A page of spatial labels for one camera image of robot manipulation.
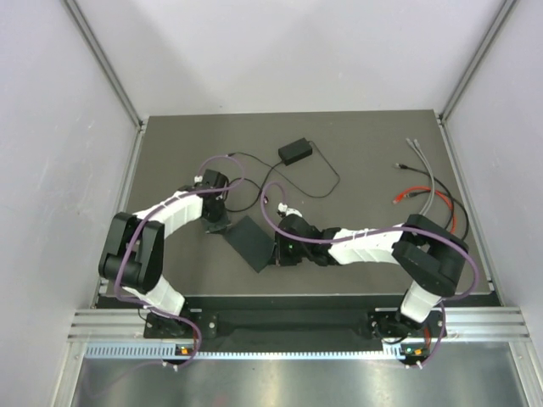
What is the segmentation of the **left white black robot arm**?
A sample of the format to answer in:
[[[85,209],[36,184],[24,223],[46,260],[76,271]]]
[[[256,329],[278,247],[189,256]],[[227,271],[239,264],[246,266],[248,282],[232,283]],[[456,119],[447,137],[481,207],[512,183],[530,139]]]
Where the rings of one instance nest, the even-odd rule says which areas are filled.
[[[120,212],[110,223],[98,274],[164,315],[163,326],[174,336],[187,334],[193,317],[182,309],[185,298],[163,276],[165,240],[196,220],[208,233],[225,231],[228,187],[227,176],[206,170],[192,186],[182,187],[148,209]]]

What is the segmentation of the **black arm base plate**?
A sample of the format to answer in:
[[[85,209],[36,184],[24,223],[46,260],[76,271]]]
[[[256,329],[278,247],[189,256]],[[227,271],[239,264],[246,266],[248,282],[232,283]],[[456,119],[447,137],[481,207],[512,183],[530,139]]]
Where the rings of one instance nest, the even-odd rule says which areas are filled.
[[[396,337],[436,338],[441,309],[423,322],[400,314],[400,295],[369,296],[191,296],[182,316],[207,341],[248,334],[315,333],[377,341]]]

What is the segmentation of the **aluminium frame rail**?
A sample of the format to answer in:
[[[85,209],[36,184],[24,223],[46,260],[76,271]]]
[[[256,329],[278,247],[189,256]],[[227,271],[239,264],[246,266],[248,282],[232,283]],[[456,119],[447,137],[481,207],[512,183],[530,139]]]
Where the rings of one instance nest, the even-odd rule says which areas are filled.
[[[516,342],[530,339],[529,329],[518,308],[446,308],[445,315],[435,310],[430,326],[446,330],[448,341]],[[369,337],[369,317],[361,309],[305,310],[217,310],[200,311],[193,321],[205,339],[226,336],[237,329],[250,332],[353,332]],[[131,341],[144,338],[189,337],[192,328],[172,320],[154,321],[145,310],[84,309],[76,311],[69,328],[71,342]]]

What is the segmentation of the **black network switch box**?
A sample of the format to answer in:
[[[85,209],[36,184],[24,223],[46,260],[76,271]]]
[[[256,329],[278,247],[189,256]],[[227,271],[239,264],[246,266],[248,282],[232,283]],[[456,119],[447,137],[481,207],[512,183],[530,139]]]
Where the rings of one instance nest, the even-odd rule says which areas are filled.
[[[224,238],[256,273],[270,264],[275,242],[249,216],[230,227]]]

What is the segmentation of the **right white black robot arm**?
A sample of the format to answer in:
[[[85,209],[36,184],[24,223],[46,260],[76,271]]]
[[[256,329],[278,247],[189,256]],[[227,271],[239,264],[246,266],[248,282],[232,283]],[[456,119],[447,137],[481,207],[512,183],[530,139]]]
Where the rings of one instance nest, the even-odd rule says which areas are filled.
[[[297,265],[304,259],[321,267],[392,264],[411,277],[396,315],[372,324],[374,335],[387,343],[418,334],[432,308],[456,294],[468,246],[423,215],[410,215],[405,223],[380,232],[320,230],[296,209],[278,213],[281,221],[276,226],[274,256],[279,266]]]

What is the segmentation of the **black power adapter brick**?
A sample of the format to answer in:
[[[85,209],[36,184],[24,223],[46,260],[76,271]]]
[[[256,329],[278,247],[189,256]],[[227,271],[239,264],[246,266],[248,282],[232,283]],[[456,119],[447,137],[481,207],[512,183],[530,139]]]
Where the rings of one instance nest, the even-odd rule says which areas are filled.
[[[305,137],[302,137],[279,148],[277,153],[281,162],[285,166],[289,166],[310,157],[313,154],[313,147]]]

